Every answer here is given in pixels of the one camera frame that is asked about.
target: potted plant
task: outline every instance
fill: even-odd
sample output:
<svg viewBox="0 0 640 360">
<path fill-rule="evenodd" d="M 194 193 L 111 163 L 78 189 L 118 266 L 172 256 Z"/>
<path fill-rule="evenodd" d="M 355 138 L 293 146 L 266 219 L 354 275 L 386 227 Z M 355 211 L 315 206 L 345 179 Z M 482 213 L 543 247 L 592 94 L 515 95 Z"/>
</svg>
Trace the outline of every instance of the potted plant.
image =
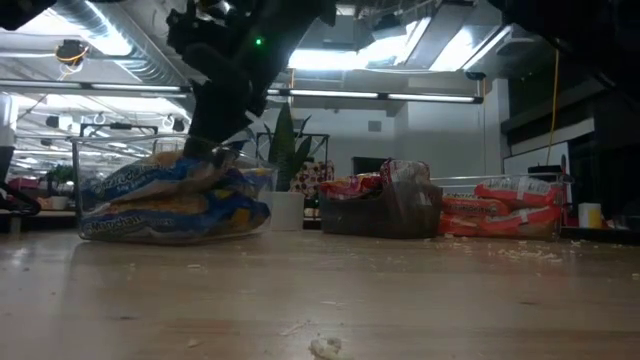
<svg viewBox="0 0 640 360">
<path fill-rule="evenodd" d="M 51 208 L 53 210 L 66 209 L 69 203 L 68 195 L 73 194 L 73 190 L 71 192 L 64 191 L 61 186 L 64 187 L 67 182 L 73 181 L 73 166 L 56 165 L 47 172 L 44 179 L 47 181 L 47 193 L 51 198 Z"/>
<path fill-rule="evenodd" d="M 276 231 L 302 230 L 304 222 L 304 195 L 289 191 L 291 180 L 300 171 L 309 152 L 311 137 L 308 136 L 300 145 L 296 144 L 303 135 L 303 130 L 311 116 L 302 122 L 300 130 L 293 129 L 293 117 L 288 103 L 285 103 L 278 115 L 275 131 L 265 125 L 269 136 L 269 159 L 278 167 L 276 191 L 273 193 L 271 212 L 271 229 Z"/>
</svg>

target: brown container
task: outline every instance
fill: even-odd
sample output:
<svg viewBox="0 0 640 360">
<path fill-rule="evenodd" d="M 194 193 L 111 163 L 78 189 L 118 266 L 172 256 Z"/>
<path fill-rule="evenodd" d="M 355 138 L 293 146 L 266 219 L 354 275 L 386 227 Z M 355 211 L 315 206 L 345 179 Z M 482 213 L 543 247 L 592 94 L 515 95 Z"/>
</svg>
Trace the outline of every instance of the brown container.
<svg viewBox="0 0 640 360">
<path fill-rule="evenodd" d="M 394 183 L 375 199 L 332 200 L 320 196 L 322 231 L 391 239 L 424 239 L 438 234 L 442 189 Z"/>
</svg>

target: white pot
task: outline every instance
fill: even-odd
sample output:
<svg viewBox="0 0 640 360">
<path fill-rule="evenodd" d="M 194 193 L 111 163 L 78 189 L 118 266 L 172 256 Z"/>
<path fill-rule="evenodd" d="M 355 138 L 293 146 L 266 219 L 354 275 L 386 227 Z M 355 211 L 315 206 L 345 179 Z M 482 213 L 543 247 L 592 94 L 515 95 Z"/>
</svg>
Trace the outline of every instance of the white pot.
<svg viewBox="0 0 640 360">
<path fill-rule="evenodd" d="M 296 192 L 273 192 L 271 230 L 301 231 L 304 223 L 304 195 Z"/>
<path fill-rule="evenodd" d="M 67 208 L 69 198 L 66 196 L 52 196 L 51 197 L 51 209 L 64 210 Z"/>
</svg>

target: plastic container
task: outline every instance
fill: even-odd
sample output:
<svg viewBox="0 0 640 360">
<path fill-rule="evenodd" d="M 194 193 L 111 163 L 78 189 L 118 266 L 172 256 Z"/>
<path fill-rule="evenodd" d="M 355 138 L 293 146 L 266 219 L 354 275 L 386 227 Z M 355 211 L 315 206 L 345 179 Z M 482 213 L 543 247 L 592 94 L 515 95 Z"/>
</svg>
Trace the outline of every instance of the plastic container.
<svg viewBox="0 0 640 360">
<path fill-rule="evenodd" d="M 269 229 L 276 169 L 227 146 L 185 158 L 187 136 L 72 138 L 79 235 L 167 245 Z"/>
<path fill-rule="evenodd" d="M 373 199 L 333 200 L 320 194 L 322 231 L 392 239 L 435 237 L 442 209 L 442 189 L 394 183 Z"/>
<path fill-rule="evenodd" d="M 557 239 L 564 213 L 564 177 L 543 173 L 433 178 L 444 190 L 439 233 Z"/>
</svg>

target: red package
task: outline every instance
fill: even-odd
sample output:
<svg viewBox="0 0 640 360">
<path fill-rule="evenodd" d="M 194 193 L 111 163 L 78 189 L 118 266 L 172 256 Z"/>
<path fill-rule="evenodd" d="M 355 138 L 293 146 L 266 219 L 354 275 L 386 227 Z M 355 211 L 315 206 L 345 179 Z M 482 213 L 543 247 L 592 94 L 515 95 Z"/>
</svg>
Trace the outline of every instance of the red package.
<svg viewBox="0 0 640 360">
<path fill-rule="evenodd" d="M 480 224 L 481 236 L 539 237 L 553 233 L 562 209 L 547 206 L 540 209 L 520 209 L 509 216 L 487 217 Z"/>
<path fill-rule="evenodd" d="M 477 236 L 480 231 L 479 223 L 482 218 L 441 214 L 439 234 L 453 234 L 457 236 Z"/>
<path fill-rule="evenodd" d="M 562 196 L 560 186 L 528 176 L 490 179 L 476 186 L 477 196 L 502 200 L 514 209 L 555 205 Z"/>
<path fill-rule="evenodd" d="M 384 185 L 394 182 L 431 184 L 429 165 L 421 161 L 387 160 L 380 167 L 380 175 Z"/>
<path fill-rule="evenodd" d="M 382 178 L 378 173 L 347 176 L 320 184 L 320 192 L 335 200 L 357 198 L 381 188 Z"/>
<path fill-rule="evenodd" d="M 445 194 L 442 197 L 442 211 L 447 214 L 464 216 L 506 216 L 511 209 L 500 200 L 481 199 L 471 194 Z"/>
</svg>

